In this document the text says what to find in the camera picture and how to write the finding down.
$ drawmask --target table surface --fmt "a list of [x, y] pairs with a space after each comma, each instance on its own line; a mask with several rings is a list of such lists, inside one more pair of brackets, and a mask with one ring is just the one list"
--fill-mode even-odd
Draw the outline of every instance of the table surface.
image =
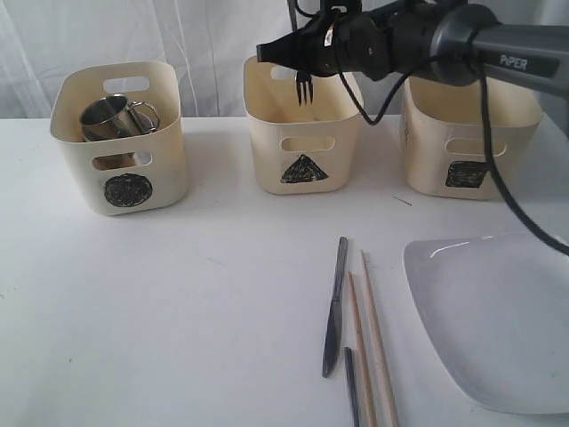
[[[357, 251], [369, 254], [402, 427], [569, 424], [484, 410], [438, 359], [405, 280], [405, 245], [522, 227], [501, 201], [407, 188], [398, 117], [363, 127], [344, 189], [286, 197], [256, 184], [245, 119], [182, 124], [187, 197], [110, 218], [81, 199], [48, 120], [0, 121], [3, 426], [351, 425], [343, 367], [320, 376], [342, 235], [359, 286]], [[567, 160], [546, 118], [513, 187], [564, 237]]]

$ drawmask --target stainless steel mug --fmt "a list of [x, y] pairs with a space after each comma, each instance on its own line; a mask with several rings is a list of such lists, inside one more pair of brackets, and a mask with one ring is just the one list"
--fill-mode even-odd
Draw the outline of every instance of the stainless steel mug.
[[[137, 110], [151, 110], [154, 120]], [[160, 126], [156, 109], [145, 101], [129, 101], [121, 94], [109, 95], [95, 101], [81, 114], [84, 141], [104, 141], [153, 133]]]

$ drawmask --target cream plastic bin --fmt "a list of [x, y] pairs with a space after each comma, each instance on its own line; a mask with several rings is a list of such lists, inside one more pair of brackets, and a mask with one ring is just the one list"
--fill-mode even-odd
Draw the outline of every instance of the cream plastic bin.
[[[161, 119], [159, 129], [131, 138], [83, 142], [81, 112], [93, 101], [109, 95], [105, 82], [128, 77], [148, 80], [148, 89], [121, 93], [131, 101], [154, 105]], [[188, 190], [178, 81], [168, 64], [132, 62], [72, 74], [63, 82], [53, 108], [51, 132], [87, 204], [97, 213], [127, 214], [171, 205]], [[132, 157], [132, 153], [137, 153], [134, 158], [144, 158], [144, 165], [132, 161], [116, 169], [100, 167], [101, 159]]]
[[[533, 93], [488, 79], [496, 164], [507, 180], [543, 114]], [[480, 86], [452, 87], [411, 77], [400, 127], [405, 178], [431, 196], [496, 197], [484, 157]]]
[[[274, 194], [333, 191], [349, 179], [360, 120], [338, 77], [313, 77], [314, 103], [299, 106], [293, 76], [255, 57], [244, 65], [244, 101], [257, 181]], [[346, 78], [362, 95], [351, 74]]]

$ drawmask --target white plate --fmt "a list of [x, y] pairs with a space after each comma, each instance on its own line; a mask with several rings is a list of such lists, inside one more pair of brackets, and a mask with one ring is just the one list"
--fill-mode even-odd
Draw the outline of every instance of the white plate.
[[480, 405], [569, 413], [569, 258], [528, 234], [412, 242], [405, 272], [430, 340]]

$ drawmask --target white curtain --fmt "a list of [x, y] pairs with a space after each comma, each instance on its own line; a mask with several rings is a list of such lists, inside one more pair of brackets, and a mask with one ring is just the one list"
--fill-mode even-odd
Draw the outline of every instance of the white curtain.
[[[479, 3], [506, 23], [569, 25], [566, 0]], [[301, 4], [315, 11], [319, 0]], [[256, 44], [289, 30], [285, 0], [0, 0], [0, 117], [48, 117], [65, 76], [133, 60], [175, 67], [184, 116], [242, 116], [244, 61]], [[371, 112], [395, 78], [358, 78]], [[563, 101], [543, 97], [543, 103], [565, 122]]]

